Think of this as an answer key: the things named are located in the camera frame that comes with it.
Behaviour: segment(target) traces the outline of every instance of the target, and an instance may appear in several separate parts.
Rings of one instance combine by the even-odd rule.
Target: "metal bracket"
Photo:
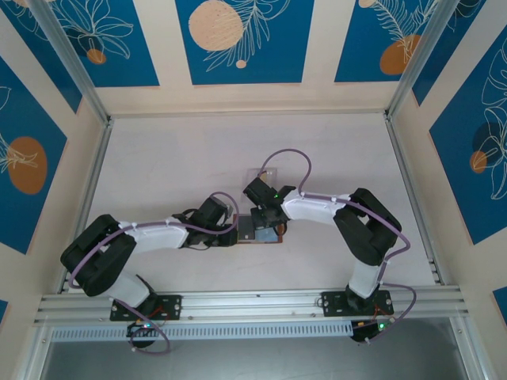
[[[179,321],[181,310],[180,295],[164,295],[159,299],[160,303],[155,312],[149,316],[152,321]],[[125,309],[118,302],[114,301],[111,307],[109,320],[113,322],[137,321],[138,316]]]
[[[344,291],[324,291],[321,297],[324,317],[375,316],[378,310],[382,310],[383,315],[395,313],[389,291],[377,291],[369,306],[361,311],[357,311],[349,305]]]

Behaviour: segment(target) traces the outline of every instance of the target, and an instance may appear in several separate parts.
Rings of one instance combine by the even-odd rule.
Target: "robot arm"
[[[201,243],[207,247],[234,245],[238,240],[238,231],[224,223],[230,214],[231,210],[223,202],[210,196],[199,209],[190,209],[163,222],[145,224],[142,228],[141,225],[137,228],[136,223],[117,222],[111,215],[102,215],[73,241],[60,260],[67,270],[73,272],[94,247],[108,236],[125,230],[113,238],[107,248],[91,256],[75,279],[90,297],[108,295],[148,315],[159,306],[160,300],[146,281],[124,271],[130,256]]]
[[[346,291],[349,305],[361,310],[373,299],[379,287],[381,264],[387,251],[395,245],[397,236],[374,218],[363,223],[360,218],[367,215],[348,203],[366,207],[399,231],[402,227],[368,190],[359,188],[353,194],[343,196],[305,195],[290,186],[277,192],[256,178],[244,193],[257,206],[251,210],[256,229],[301,219],[337,226],[356,258]]]
[[[337,226],[356,258],[353,276],[346,290],[348,304],[358,311],[372,304],[379,287],[378,276],[383,258],[395,244],[397,236],[373,218],[363,223],[360,218],[366,214],[347,202],[366,207],[397,230],[401,231],[401,226],[368,190],[360,188],[351,195],[343,196],[307,196],[299,194],[291,186],[277,191],[256,178],[244,193],[256,205],[251,215],[258,230],[298,219]],[[148,315],[159,306],[160,299],[143,279],[123,270],[129,257],[156,249],[178,249],[200,243],[207,247],[234,245],[238,231],[224,224],[229,216],[228,207],[214,196],[207,198],[199,209],[187,210],[163,222],[142,225],[142,228],[141,225],[137,228],[135,223],[117,222],[110,215],[102,215],[66,249],[60,260],[72,272],[105,238],[126,229],[109,242],[107,249],[92,256],[75,279],[90,297],[108,295]],[[225,234],[221,232],[226,229],[230,230]]]

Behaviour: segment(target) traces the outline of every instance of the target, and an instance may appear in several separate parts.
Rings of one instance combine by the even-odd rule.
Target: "white vent grill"
[[[351,336],[350,321],[299,323],[241,323],[229,325],[167,325],[162,328],[170,340],[299,338],[316,336]],[[125,326],[58,327],[52,342],[90,342],[126,340]],[[152,332],[137,340],[161,339]]]

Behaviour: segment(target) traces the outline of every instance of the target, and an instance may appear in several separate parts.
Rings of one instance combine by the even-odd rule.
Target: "white table surface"
[[[116,120],[89,222],[164,219],[199,207],[214,191],[230,193],[242,212],[248,169],[275,150],[299,148],[312,159],[305,190],[324,194],[368,188],[402,224],[413,248],[393,259],[385,281],[433,285],[433,275],[380,114],[175,116]],[[304,158],[283,154],[276,186],[297,185]],[[205,252],[166,249],[133,255],[126,269],[156,291],[241,291],[344,287],[354,257],[338,229],[294,221],[283,244],[236,245]]]

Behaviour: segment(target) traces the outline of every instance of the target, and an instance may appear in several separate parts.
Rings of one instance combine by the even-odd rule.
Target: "beige wall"
[[[99,88],[97,92],[112,115],[385,109],[397,82],[334,83],[355,2],[356,0],[314,2],[301,84],[193,86],[175,1],[135,0],[135,8],[160,86]]]
[[[492,292],[507,285],[507,230],[472,245],[429,129],[505,27],[506,14],[505,0],[488,0],[421,107],[410,94],[395,117],[430,232],[499,378],[507,378],[507,327]]]
[[[0,332],[0,378],[9,379],[23,357],[40,296],[55,290],[59,255],[74,233],[102,126],[85,101],[77,115],[72,112],[2,12],[0,36],[0,56],[67,136],[28,254],[0,244],[0,299],[10,305]]]

